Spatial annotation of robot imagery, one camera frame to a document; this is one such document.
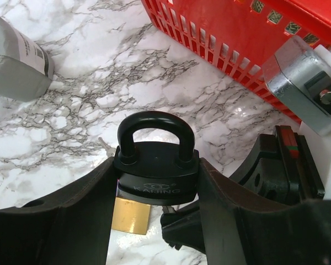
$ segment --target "basket slot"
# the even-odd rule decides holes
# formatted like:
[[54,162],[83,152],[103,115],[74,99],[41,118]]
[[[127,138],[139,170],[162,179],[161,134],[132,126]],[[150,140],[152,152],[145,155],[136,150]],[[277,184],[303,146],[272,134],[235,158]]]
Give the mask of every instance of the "basket slot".
[[205,58],[205,48],[202,45],[200,45],[200,56]]
[[229,46],[225,43],[222,44],[220,56],[226,58],[228,54]]
[[309,44],[310,46],[313,46],[317,41],[319,40],[318,37],[316,37],[315,35],[308,33],[304,38],[303,41],[305,41],[307,44]]
[[259,0],[254,0],[250,7],[252,8],[253,11],[260,14],[264,9],[265,4]]
[[285,28],[285,31],[290,35],[296,35],[300,31],[300,29],[301,27],[298,24],[294,22],[289,22]]
[[175,34],[176,34],[176,36],[177,36],[177,40],[181,43],[181,44],[183,44],[184,42],[183,42],[183,40],[182,40],[182,38],[181,38],[181,34],[180,34],[180,32],[177,30],[177,29],[174,29],[175,30]]
[[283,16],[280,13],[278,13],[275,10],[272,10],[270,12],[270,14],[268,15],[267,19],[268,19],[269,22],[277,25],[281,21],[282,17]]
[[221,58],[218,58],[217,68],[220,69],[220,70],[222,70],[224,64],[225,64],[225,62]]
[[249,75],[254,76],[254,75],[256,75],[260,70],[261,70],[261,67],[260,67],[260,66],[258,66],[258,65],[254,65],[254,66],[250,69],[250,71],[249,71],[248,73],[249,73]]
[[193,52],[197,53],[197,44],[196,44],[196,41],[192,40],[191,41],[191,45],[193,47]]
[[178,27],[178,21],[177,21],[177,14],[176,12],[170,8],[170,13],[172,14],[172,21],[175,26]]
[[250,60],[246,57],[243,58],[241,64],[239,65],[239,67],[244,70],[245,68],[247,68],[247,66],[249,65]]
[[237,60],[238,60],[238,58],[239,58],[239,53],[238,53],[236,50],[234,50],[234,51],[232,52],[232,56],[231,56],[230,61],[231,61],[232,63],[236,63]]
[[210,35],[210,43],[209,43],[210,50],[214,51],[215,46],[216,46],[216,37],[213,35]]
[[207,52],[207,60],[210,63],[213,63],[213,53],[211,51]]
[[159,6],[156,0],[151,0],[151,7],[156,13],[159,13]]
[[169,14],[167,12],[167,7],[165,4],[161,3],[161,6],[162,6],[162,13],[163,13],[163,16],[164,18],[166,19],[166,21],[169,22]]
[[180,21],[181,21],[181,28],[182,28],[183,32],[187,33],[188,27],[186,26],[186,19],[183,15],[180,15]]
[[205,44],[206,31],[203,28],[200,28],[200,42]]
[[191,28],[191,37],[193,37],[194,39],[196,39],[196,26],[195,23],[190,21],[190,28]]
[[155,22],[157,28],[161,29],[161,26],[159,26],[159,22],[158,22],[158,19],[156,18],[156,16],[153,13],[151,13],[151,16],[152,16],[153,22]]
[[186,36],[186,35],[184,34],[183,37],[184,37],[185,46],[186,46],[187,48],[190,48],[190,43],[189,43],[189,38],[188,38],[188,36]]
[[244,74],[242,73],[241,71],[241,68],[239,67],[239,65],[242,64],[243,60],[244,60],[244,54],[243,53],[238,53],[237,51],[233,51],[233,54],[232,56],[237,53],[238,54],[238,57],[235,61],[235,64],[234,64],[234,70],[235,72],[232,72],[231,75],[233,75],[233,78],[237,79],[238,82],[240,82],[243,78],[244,78]]
[[169,30],[170,35],[172,36],[173,39],[175,39],[175,35],[174,35],[174,31],[173,31],[172,26],[170,26],[169,24],[167,24],[167,26],[168,26],[168,30]]

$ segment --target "white marble countertop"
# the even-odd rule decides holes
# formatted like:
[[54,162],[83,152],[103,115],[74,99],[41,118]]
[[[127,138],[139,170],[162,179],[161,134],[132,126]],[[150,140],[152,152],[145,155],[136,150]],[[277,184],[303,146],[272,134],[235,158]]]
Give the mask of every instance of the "white marble countertop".
[[[112,156],[118,125],[134,112],[183,118],[200,155],[227,176],[258,134],[294,124],[158,31],[139,0],[0,0],[0,16],[56,65],[38,100],[0,97],[0,209],[49,194]],[[135,139],[176,141],[160,130]],[[206,264],[197,251],[176,251],[162,240],[160,215],[153,207],[146,236],[112,231],[107,264]]]

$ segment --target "black holder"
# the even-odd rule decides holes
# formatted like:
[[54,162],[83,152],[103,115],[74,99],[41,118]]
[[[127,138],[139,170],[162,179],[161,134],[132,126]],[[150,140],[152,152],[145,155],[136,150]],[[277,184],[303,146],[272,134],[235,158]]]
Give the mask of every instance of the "black holder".
[[[141,120],[142,126],[121,130],[129,146],[124,149],[119,138],[114,164],[109,158],[52,194],[0,210],[0,264],[105,265],[118,177],[125,194],[162,205],[188,201],[197,191],[198,201],[163,214],[163,238],[176,249],[187,245],[206,253],[209,265],[331,264],[331,201],[322,200],[324,189],[303,136],[286,126],[276,127],[275,135],[260,135],[247,159],[226,178],[205,159],[198,160],[196,152],[183,153],[177,145],[131,146],[133,132],[149,125]],[[167,123],[161,129],[168,129]],[[192,142],[189,146],[185,150],[193,149]],[[163,156],[160,150],[167,149],[169,155]],[[155,157],[164,161],[156,176]],[[177,159],[194,160],[195,166],[179,166]],[[179,174],[173,174],[175,166]],[[150,187],[144,182],[149,178],[157,181]],[[186,192],[150,195],[131,188],[137,183],[172,190],[162,185],[174,181]]]

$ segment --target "black padlock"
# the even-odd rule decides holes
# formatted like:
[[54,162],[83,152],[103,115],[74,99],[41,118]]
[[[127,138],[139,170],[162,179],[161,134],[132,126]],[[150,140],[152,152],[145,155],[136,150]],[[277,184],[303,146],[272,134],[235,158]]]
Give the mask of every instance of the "black padlock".
[[[163,129],[179,138],[168,142],[136,142],[133,134],[145,128]],[[118,128],[119,146],[114,167],[120,195],[153,205],[191,202],[196,195],[199,152],[189,124],[164,112],[139,112],[128,116]]]

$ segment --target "padlock logo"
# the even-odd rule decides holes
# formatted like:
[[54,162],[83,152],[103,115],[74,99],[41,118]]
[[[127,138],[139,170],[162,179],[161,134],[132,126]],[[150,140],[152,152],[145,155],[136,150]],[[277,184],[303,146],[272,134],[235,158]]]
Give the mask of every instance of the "padlock logo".
[[170,186],[175,186],[175,185],[176,185],[175,183],[171,185],[159,184],[159,183],[146,183],[143,185],[143,188],[134,186],[134,190],[138,190],[140,192],[158,193],[158,194],[180,193],[180,189],[170,188]]
[[146,189],[154,189],[154,190],[166,190],[170,189],[169,185],[166,184],[157,184],[157,183],[147,183],[143,185]]

